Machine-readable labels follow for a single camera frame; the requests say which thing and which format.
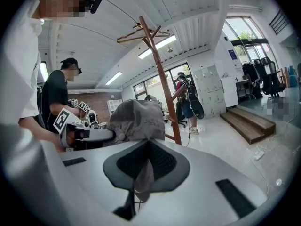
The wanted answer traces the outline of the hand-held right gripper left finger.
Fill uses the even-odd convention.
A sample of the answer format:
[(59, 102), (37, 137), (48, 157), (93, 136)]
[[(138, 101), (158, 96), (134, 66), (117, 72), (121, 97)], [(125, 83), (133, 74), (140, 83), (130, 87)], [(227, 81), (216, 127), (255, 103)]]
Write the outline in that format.
[(43, 219), (51, 226), (149, 226), (149, 205), (131, 220), (114, 210), (125, 205), (128, 191), (116, 188), (103, 172), (107, 157), (139, 142), (58, 154), (46, 141), (41, 142), (50, 201)]

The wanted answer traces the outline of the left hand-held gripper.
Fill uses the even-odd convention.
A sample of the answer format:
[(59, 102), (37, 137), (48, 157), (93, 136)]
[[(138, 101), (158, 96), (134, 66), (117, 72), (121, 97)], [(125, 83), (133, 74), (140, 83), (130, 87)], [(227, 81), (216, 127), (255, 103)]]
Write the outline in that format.
[(104, 147), (114, 133), (108, 129), (92, 129), (87, 121), (63, 108), (53, 126), (59, 133), (61, 145), (66, 152), (90, 150)]

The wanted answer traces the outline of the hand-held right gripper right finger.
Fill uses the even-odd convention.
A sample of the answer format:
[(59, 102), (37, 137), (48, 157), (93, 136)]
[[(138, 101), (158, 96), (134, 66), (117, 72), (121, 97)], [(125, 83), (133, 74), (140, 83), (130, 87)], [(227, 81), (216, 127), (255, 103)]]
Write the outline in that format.
[(172, 192), (151, 193), (132, 219), (135, 226), (223, 226), (239, 220), (216, 185), (229, 180), (255, 207), (267, 200), (266, 193), (250, 178), (222, 159), (193, 148), (158, 140), (158, 143), (185, 156), (190, 173)]

